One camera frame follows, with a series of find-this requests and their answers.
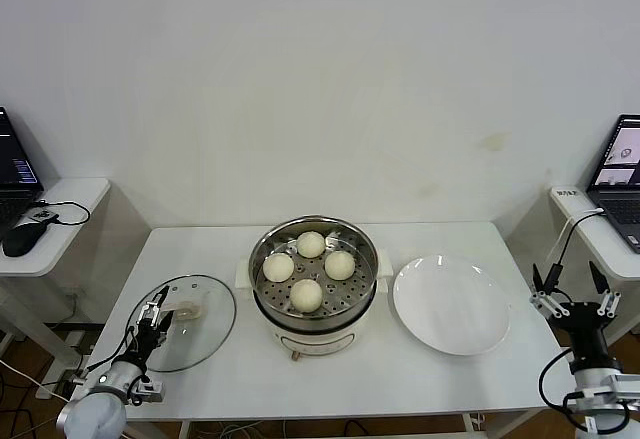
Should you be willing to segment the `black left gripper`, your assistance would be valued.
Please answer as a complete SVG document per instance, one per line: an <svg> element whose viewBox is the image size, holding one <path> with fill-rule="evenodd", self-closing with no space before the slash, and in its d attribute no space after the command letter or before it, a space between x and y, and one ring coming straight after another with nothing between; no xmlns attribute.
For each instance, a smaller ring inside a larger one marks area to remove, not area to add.
<svg viewBox="0 0 640 439"><path fill-rule="evenodd" d="M160 346L163 334L166 334L171 326L174 311L167 312L159 324L155 324L152 320L157 320L160 314L161 306L169 292L167 285L153 292L151 297L144 301L142 305L139 319L141 320L137 327L135 339L132 341L132 353L138 360L147 360L151 353Z"/></svg>

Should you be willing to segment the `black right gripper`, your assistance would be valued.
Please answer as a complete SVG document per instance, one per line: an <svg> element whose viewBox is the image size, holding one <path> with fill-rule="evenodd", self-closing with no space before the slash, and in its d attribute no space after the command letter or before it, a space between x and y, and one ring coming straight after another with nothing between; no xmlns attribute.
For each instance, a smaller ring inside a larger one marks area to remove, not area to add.
<svg viewBox="0 0 640 439"><path fill-rule="evenodd" d="M609 287L606 276L590 261L589 269L596 292L601 296L600 304L560 303L553 298L553 294L561 293L558 285L563 266L553 264L545 279L542 279L536 264L532 269L534 292L530 302L541 315L548 318L552 327L568 335L574 358L609 359L604 331L616 318L621 293Z"/></svg>

